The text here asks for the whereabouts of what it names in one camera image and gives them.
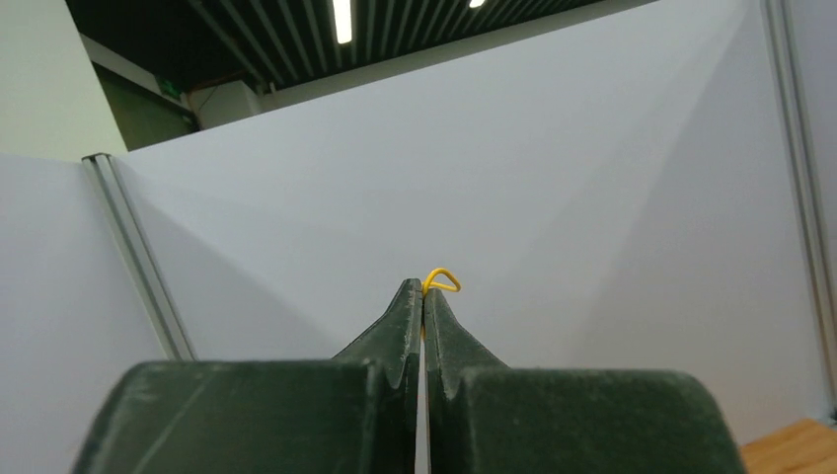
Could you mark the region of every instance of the ceiling light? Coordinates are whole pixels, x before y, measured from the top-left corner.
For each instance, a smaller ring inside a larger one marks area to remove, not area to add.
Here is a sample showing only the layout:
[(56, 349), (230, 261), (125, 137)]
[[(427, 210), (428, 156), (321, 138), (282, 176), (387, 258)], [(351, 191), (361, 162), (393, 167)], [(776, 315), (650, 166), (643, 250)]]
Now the ceiling light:
[(344, 44), (351, 41), (351, 0), (332, 0), (332, 2), (335, 7), (338, 43)]

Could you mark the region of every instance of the gray wall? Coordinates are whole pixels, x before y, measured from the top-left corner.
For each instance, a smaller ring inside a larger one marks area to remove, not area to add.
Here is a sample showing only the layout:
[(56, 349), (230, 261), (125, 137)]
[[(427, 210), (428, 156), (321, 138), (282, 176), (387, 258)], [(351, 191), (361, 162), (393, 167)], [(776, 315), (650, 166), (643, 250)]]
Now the gray wall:
[(444, 266), (512, 365), (826, 413), (761, 2), (662, 0), (119, 161), (205, 358), (330, 356)]
[(68, 472), (132, 365), (164, 358), (79, 163), (0, 154), (0, 472)]

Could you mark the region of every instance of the yellow rubber band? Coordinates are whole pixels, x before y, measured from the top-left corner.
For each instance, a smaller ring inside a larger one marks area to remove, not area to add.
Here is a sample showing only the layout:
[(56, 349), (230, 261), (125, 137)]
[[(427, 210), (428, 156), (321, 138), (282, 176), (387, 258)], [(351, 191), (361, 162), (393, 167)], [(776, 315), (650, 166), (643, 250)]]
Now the yellow rubber band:
[[(436, 278), (436, 276), (439, 274), (443, 274), (446, 277), (448, 277), (448, 279), (450, 279), (450, 282), (452, 282), (454, 286), (433, 281), (433, 279)], [(447, 269), (436, 269), (430, 272), (430, 275), (428, 275), (427, 278), (424, 279), (424, 284), (421, 286), (421, 294), (427, 295), (427, 292), (430, 291), (431, 288), (446, 289), (448, 291), (457, 292), (460, 289), (462, 289), (462, 285), (459, 284), (459, 280), (456, 279), (456, 276), (448, 272)]]

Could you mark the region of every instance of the ceiling slat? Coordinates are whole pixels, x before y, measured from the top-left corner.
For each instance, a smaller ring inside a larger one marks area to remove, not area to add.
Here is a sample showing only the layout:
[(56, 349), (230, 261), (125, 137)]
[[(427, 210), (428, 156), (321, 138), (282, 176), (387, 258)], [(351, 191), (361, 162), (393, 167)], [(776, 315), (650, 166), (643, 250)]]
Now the ceiling slat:
[(565, 4), (569, 3), (570, 0), (550, 0), (541, 7), (540, 9), (535, 11), (535, 15), (544, 15), (546, 12), (554, 10), (554, 9), (562, 9), (564, 10)]
[(540, 10), (544, 6), (544, 4), (546, 4), (548, 1), (551, 1), (551, 0), (546, 0), (546, 1), (545, 0), (538, 0), (537, 3), (532, 5), (531, 8), (529, 8), (529, 10), (526, 13), (523, 14), (523, 18), (531, 18), (535, 14), (535, 12)]
[(381, 37), (381, 56), (387, 55), (387, 40), (390, 37), (390, 25), (392, 25), (392, 12), (395, 8), (395, 0), (387, 0), (387, 16), (384, 19), (384, 35)]
[(308, 58), (308, 51), (305, 50), (305, 45), (302, 44), (302, 38), (299, 36), (299, 30), (296, 29), (296, 22), (293, 21), (293, 15), (290, 13), (287, 3), (285, 0), (276, 0), (276, 3), (279, 4), (279, 9), (282, 11), (282, 19), (290, 31), (293, 43), (296, 44), (296, 50), (299, 51), (299, 55), (302, 57), (302, 63), (308, 72), (308, 77), (314, 77), (314, 68), (311, 66), (311, 59)]
[(494, 13), (492, 18), (486, 23), (486, 29), (490, 30), (495, 25), (496, 21), (499, 20), (499, 19), (504, 19), (504, 20), (508, 19), (508, 16), (511, 14), (511, 11), (512, 11), (512, 10), (509, 10), (508, 8), (512, 5), (520, 5), (521, 3), (522, 2), (519, 1), (519, 0), (503, 1), (502, 2), (502, 7), (499, 8)]
[(451, 5), (450, 8), (448, 8), (447, 15), (445, 16), (444, 21), (442, 22), (441, 26), (439, 27), (439, 31), (436, 33), (436, 38), (435, 38), (436, 42), (441, 41), (442, 34), (445, 31), (445, 27), (447, 27), (447, 24), (450, 22), (450, 19), (453, 17), (453, 12), (456, 11), (456, 2), (457, 1), (462, 1), (462, 0), (454, 0), (453, 5)]
[(410, 10), (413, 9), (413, 0), (407, 0), (404, 6), (404, 12), (401, 14), (401, 25), (398, 27), (398, 35), (395, 40), (395, 47), (393, 54), (397, 55), (401, 50), (401, 40), (404, 38), (404, 31), (407, 29), (407, 18), (410, 17)]
[(250, 27), (248, 27), (244, 19), (241, 18), (241, 15), (238, 13), (238, 10), (236, 10), (235, 6), (233, 6), (233, 4), (230, 3), (230, 0), (221, 0), (221, 6), (224, 7), (224, 10), (226, 10), (230, 18), (233, 19), (233, 23), (235, 23), (236, 27), (238, 27), (238, 29), (241, 30), (241, 33), (242, 35), (244, 35), (244, 38), (247, 39), (247, 42), (250, 43), (250, 46), (253, 47), (253, 50), (256, 52), (256, 54), (259, 56), (259, 58), (262, 60), (265, 66), (267, 66), (267, 70), (270, 71), (270, 74), (273, 75), (273, 79), (275, 79), (280, 85), (284, 85), (284, 78), (281, 74), (279, 74), (279, 71), (276, 70), (276, 66), (273, 65), (273, 61), (271, 61), (270, 58), (267, 57), (267, 53), (262, 48), (262, 45), (259, 43), (259, 40), (253, 36), (253, 32), (250, 31)]
[(341, 44), (338, 43), (338, 26), (337, 26), (337, 19), (335, 18), (335, 2), (329, 1), (329, 12), (331, 12), (330, 17), (331, 21), (329, 22), (329, 33), (332, 37), (332, 45), (334, 46), (335, 51), (335, 62), (338, 64), (338, 70), (342, 69), (342, 51), (341, 51)]
[(253, 75), (253, 77), (255, 77), (257, 81), (259, 81), (260, 84), (266, 86), (265, 77), (262, 76), (262, 74), (256, 70), (256, 68), (253, 66), (253, 63), (250, 62), (247, 56), (244, 55), (244, 53), (241, 51), (241, 49), (239, 49), (239, 47), (230, 38), (230, 36), (227, 35), (227, 32), (225, 32), (224, 29), (221, 28), (220, 25), (218, 25), (218, 22), (216, 22), (215, 19), (212, 18), (212, 15), (209, 15), (209, 12), (203, 9), (203, 6), (200, 5), (200, 1), (190, 0), (189, 4), (197, 12), (197, 15), (203, 19), (203, 21), (212, 30), (212, 32), (215, 33), (215, 35), (218, 36), (221, 42), (224, 43), (224, 45), (227, 46), (230, 52), (233, 53), (233, 56), (235, 56), (236, 59), (238, 59), (238, 61), (242, 63), (245, 69), (247, 69), (248, 72), (250, 72)]
[(509, 0), (494, 0), (491, 5), (489, 5), (489, 9), (483, 12), (481, 15), (478, 15), (480, 18), (476, 22), (476, 31), (479, 32), (482, 30), (483, 25), (485, 24), (486, 20), (493, 16), (498, 10), (502, 10), (502, 7), (507, 5)]
[(453, 24), (453, 27), (450, 29), (450, 32), (447, 34), (447, 38), (450, 40), (456, 34), (458, 30), (459, 24), (462, 23), (462, 19), (465, 18), (465, 15), (470, 13), (471, 8), (468, 5), (461, 5), (462, 10), (459, 13), (459, 17), (456, 19), (456, 23)]
[(436, 20), (439, 18), (439, 13), (442, 11), (442, 6), (445, 4), (445, 0), (436, 0), (436, 9), (433, 10), (433, 16), (430, 17), (430, 23), (427, 24), (427, 28), (424, 30), (424, 38), (421, 39), (421, 45), (427, 44), (427, 39), (430, 38), (430, 33), (433, 31), (433, 27), (436, 25)]
[(320, 65), (323, 67), (323, 72), (329, 72), (329, 66), (326, 63), (326, 53), (323, 50), (323, 40), (320, 39), (320, 27), (317, 26), (317, 16), (314, 14), (314, 7), (311, 6), (311, 0), (303, 0), (302, 4), (305, 6), (305, 16), (308, 17), (308, 26), (311, 28), (311, 36), (314, 37), (314, 46), (317, 47)]
[[(372, 2), (372, 3), (373, 3), (373, 5), (369, 9), (374, 11), (375, 5), (374, 5), (374, 2)], [(358, 31), (358, 25), (360, 23), (360, 22), (357, 21), (357, 18), (359, 17), (358, 13), (360, 13), (360, 12), (357, 11), (357, 0), (350, 0), (349, 8), (351, 9), (351, 30), (353, 32), (357, 32)], [(356, 36), (356, 38), (354, 38), (351, 42), (351, 65), (352, 66), (357, 65), (357, 44), (360, 42), (360, 34), (354, 34), (354, 35)]]
[(531, 7), (533, 3), (536, 3), (538, 1), (540, 1), (540, 0), (522, 0), (518, 4), (517, 8), (514, 10), (514, 13), (511, 14), (511, 16), (508, 18), (508, 22), (512, 25), (517, 23), (517, 20), (520, 19), (523, 16), (523, 12), (528, 10), (529, 7)]
[(369, 0), (366, 17), (366, 62), (372, 62), (372, 41), (375, 39), (375, 0)]
[(418, 10), (416, 23), (413, 25), (413, 34), (410, 35), (410, 42), (407, 43), (407, 50), (413, 49), (413, 46), (416, 45), (416, 35), (419, 33), (421, 21), (424, 20), (424, 13), (427, 11), (428, 2), (429, 0), (421, 0), (421, 9)]
[(259, 16), (259, 21), (262, 22), (262, 26), (265, 27), (267, 31), (267, 35), (270, 36), (270, 40), (273, 41), (273, 46), (276, 47), (276, 50), (279, 51), (279, 56), (282, 58), (282, 62), (284, 62), (285, 67), (290, 71), (290, 75), (293, 76), (294, 81), (299, 81), (299, 74), (296, 73), (296, 67), (293, 66), (293, 62), (285, 52), (285, 46), (282, 44), (282, 41), (279, 40), (279, 36), (276, 34), (276, 29), (273, 27), (273, 23), (267, 18), (267, 13), (265, 12), (265, 7), (262, 6), (262, 0), (250, 0), (250, 4), (253, 6), (253, 10), (256, 11), (256, 15)]

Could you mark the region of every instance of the wooden surface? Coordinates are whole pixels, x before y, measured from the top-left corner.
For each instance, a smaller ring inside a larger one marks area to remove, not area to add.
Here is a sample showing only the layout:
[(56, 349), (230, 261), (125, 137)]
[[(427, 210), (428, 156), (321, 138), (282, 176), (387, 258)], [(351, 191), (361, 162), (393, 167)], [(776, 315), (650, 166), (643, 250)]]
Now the wooden surface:
[(750, 474), (837, 473), (837, 432), (802, 420), (741, 448)]

